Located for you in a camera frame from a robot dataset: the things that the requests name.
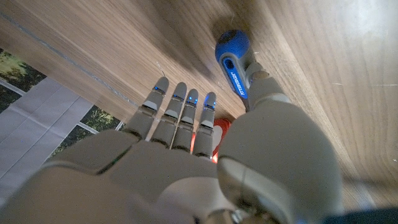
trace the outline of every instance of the wooden table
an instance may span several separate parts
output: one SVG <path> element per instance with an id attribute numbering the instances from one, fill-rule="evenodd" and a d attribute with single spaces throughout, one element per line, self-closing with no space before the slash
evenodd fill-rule
<path id="1" fill-rule="evenodd" d="M 397 12 L 393 0 L 1 0 L 0 47 L 123 121 L 163 75 L 200 103 L 214 91 L 216 117 L 233 119 L 244 108 L 214 47 L 242 29 L 333 143 L 346 208 L 386 207 L 398 205 Z"/>

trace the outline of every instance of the blue screwdriver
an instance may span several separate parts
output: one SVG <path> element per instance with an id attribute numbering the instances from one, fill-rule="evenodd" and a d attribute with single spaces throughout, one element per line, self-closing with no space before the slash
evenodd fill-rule
<path id="1" fill-rule="evenodd" d="M 254 58 L 249 38 L 241 30 L 229 30 L 218 39 L 215 55 L 230 87 L 249 111 L 251 75 L 262 70 Z"/>

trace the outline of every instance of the white robotic hand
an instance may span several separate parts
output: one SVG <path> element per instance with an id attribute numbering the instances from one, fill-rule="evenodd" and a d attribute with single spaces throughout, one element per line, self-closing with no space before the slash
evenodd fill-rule
<path id="1" fill-rule="evenodd" d="M 49 159 L 0 209 L 0 223 L 321 223 L 339 215 L 341 177 L 326 136 L 268 73 L 251 77 L 249 112 L 230 127 L 217 165 L 209 160 L 214 93 L 193 155 L 198 92 L 184 104 L 184 83 L 145 141 L 169 86 L 161 78 L 123 131 Z"/>

